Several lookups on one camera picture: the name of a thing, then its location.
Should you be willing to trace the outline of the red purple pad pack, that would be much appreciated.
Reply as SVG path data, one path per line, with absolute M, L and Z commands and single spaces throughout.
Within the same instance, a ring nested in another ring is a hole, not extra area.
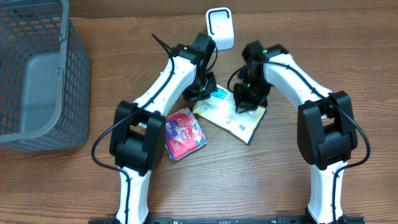
M 167 117 L 165 134 L 165 145 L 173 161 L 207 145 L 205 132 L 189 108 L 183 108 Z

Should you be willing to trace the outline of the yellow snack bag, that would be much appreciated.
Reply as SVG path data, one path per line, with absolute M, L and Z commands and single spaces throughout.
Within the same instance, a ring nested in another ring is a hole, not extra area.
M 267 110 L 259 107 L 256 110 L 238 113 L 233 94 L 220 85 L 216 87 L 216 91 L 211 93 L 209 98 L 195 103 L 193 114 L 227 129 L 250 146 Z

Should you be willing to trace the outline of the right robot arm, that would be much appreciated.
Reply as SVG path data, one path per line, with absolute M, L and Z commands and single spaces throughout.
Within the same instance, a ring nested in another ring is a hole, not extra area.
M 242 56 L 246 65 L 234 73 L 241 83 L 232 86 L 236 112 L 267 106 L 276 87 L 297 109 L 297 144 L 310 164 L 311 195 L 304 223 L 363 223 L 341 208 L 344 166 L 358 145 L 350 97 L 314 81 L 280 44 L 264 48 L 248 43 Z

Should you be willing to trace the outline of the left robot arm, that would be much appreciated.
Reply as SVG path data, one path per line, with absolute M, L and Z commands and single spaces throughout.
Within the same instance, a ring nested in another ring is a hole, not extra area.
M 150 177 L 165 148 L 166 116 L 178 98 L 193 103 L 216 91 L 207 67 L 216 49 L 210 36 L 199 33 L 192 45 L 161 46 L 169 57 L 164 71 L 142 96 L 121 101 L 115 111 L 109 151 L 119 169 L 121 200 L 113 223 L 146 221 Z

